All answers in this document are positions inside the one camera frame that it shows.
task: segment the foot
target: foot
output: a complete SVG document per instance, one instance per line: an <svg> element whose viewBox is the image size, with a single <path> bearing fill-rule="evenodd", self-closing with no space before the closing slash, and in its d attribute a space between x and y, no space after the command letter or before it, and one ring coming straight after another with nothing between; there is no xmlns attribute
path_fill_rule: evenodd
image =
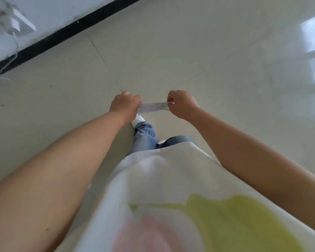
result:
<svg viewBox="0 0 315 252"><path fill-rule="evenodd" d="M131 123L132 123L132 126L135 127L138 123L144 122L144 121L145 119L139 114L137 114L137 116L135 117L135 120L133 120Z"/></svg>

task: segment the tiled floor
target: tiled floor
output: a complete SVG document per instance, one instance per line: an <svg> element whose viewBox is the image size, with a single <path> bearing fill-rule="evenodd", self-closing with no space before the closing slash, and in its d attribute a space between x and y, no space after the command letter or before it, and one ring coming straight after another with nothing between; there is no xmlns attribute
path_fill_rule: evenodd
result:
<svg viewBox="0 0 315 252"><path fill-rule="evenodd" d="M121 90L200 105L315 173L315 0L141 0L0 80L0 179L70 129L105 113ZM144 116L159 139L197 131L166 111ZM75 226L129 150L114 141Z"/></svg>

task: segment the white wall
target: white wall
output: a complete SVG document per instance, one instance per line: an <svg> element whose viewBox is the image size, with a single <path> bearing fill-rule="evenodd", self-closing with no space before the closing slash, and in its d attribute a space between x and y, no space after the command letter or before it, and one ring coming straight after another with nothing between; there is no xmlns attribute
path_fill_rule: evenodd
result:
<svg viewBox="0 0 315 252"><path fill-rule="evenodd" d="M22 49L114 0L13 0L37 31L18 39ZM15 52L10 35L0 28L0 61Z"/></svg>

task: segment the wire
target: wire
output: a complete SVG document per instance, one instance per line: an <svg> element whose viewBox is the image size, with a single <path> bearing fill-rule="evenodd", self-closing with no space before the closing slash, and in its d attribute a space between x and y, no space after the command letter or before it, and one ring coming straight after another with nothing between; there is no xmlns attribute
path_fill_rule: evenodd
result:
<svg viewBox="0 0 315 252"><path fill-rule="evenodd" d="M11 60L9 60L9 62L8 62L4 67L2 67L1 70L0 70L0 79L9 80L9 81L10 81L10 79L5 78L5 77L2 77L2 76L1 76L1 73L2 73L2 72L4 71L4 69L6 69L15 59L17 59L17 54L18 54L18 52L19 52L20 45L19 45L18 42L17 42L17 38L16 38L16 35L15 35L15 32L13 32L13 40L14 40L14 43L16 44L16 49L15 49L14 57L13 57Z"/></svg>

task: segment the forearm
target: forearm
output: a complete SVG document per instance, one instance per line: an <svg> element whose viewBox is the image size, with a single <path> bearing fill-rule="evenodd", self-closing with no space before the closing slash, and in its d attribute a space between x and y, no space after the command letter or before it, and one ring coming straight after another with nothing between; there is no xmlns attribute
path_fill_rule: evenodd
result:
<svg viewBox="0 0 315 252"><path fill-rule="evenodd" d="M0 183L0 249L44 251L58 238L123 124L116 113L100 116Z"/></svg>
<svg viewBox="0 0 315 252"><path fill-rule="evenodd" d="M194 111L188 121L224 168L315 229L313 174L204 110Z"/></svg>

